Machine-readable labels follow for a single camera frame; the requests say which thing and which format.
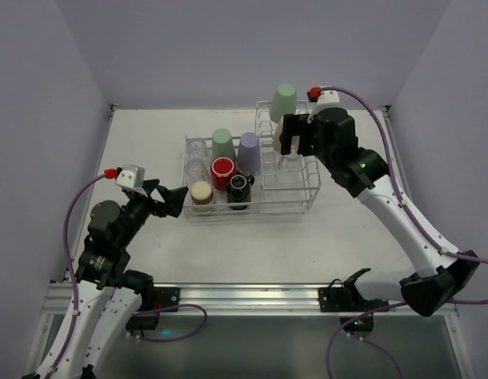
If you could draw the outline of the light green cup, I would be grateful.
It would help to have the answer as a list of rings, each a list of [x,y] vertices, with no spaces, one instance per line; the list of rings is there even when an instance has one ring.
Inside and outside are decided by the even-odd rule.
[[[274,123],[278,123],[285,114],[294,114],[296,107],[296,87],[290,83],[283,83],[275,91],[269,108],[269,117]]]

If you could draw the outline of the clear glass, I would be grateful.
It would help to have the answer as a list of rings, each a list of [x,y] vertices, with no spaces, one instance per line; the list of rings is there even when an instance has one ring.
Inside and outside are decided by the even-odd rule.
[[[184,173],[186,177],[186,184],[188,186],[191,186],[196,182],[207,181],[207,167],[202,159],[189,159],[185,165]]]
[[[298,154],[282,155],[277,163],[279,172],[294,172],[300,166],[301,156]]]
[[[187,139],[186,152],[190,159],[206,159],[208,150],[205,140],[201,138]]]

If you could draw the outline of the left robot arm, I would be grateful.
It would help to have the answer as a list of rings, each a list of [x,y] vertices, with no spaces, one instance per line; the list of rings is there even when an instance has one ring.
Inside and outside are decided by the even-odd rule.
[[[188,188],[167,189],[159,180],[124,187],[125,205],[93,207],[76,268],[73,295],[51,349],[30,378],[95,378],[112,345],[141,306],[153,305],[153,278],[127,269],[127,247],[150,216],[179,217]]]

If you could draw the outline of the green cup in low rack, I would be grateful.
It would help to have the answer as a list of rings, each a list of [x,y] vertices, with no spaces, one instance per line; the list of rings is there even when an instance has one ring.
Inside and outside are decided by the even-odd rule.
[[[212,133],[212,159],[227,157],[236,162],[235,147],[228,129],[216,129]]]

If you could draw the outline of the cream and brown cup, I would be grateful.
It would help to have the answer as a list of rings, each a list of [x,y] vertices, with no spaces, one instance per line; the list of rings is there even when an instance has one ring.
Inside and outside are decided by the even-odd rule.
[[[212,210],[214,193],[208,182],[195,182],[190,188],[190,198],[196,211],[210,212]]]

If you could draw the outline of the purple cup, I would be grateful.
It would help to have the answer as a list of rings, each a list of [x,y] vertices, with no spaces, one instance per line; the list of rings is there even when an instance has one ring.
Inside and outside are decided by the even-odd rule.
[[[239,140],[237,166],[245,174],[256,174],[260,170],[260,140],[255,133],[244,133]]]

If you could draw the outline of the red mug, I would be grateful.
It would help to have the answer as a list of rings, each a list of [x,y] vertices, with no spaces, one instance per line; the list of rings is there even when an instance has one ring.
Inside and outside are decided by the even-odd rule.
[[[224,192],[231,178],[237,174],[237,167],[233,160],[221,157],[213,160],[210,171],[213,187]]]

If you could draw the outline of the black mug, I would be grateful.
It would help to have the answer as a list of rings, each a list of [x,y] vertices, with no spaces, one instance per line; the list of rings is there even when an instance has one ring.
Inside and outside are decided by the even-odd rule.
[[[227,184],[226,195],[229,208],[235,211],[247,209],[251,202],[251,189],[255,182],[253,175],[237,173]]]

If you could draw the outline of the aluminium mounting rail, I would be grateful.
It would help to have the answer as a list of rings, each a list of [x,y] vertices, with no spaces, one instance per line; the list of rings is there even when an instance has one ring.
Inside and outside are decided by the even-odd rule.
[[[214,284],[156,283],[155,287],[179,288],[178,304],[196,304],[209,316],[292,316],[349,317],[363,313],[321,312],[317,289],[328,284]],[[52,283],[41,308],[41,315],[64,315],[71,298],[71,285]],[[409,306],[394,308],[374,316],[419,316]]]

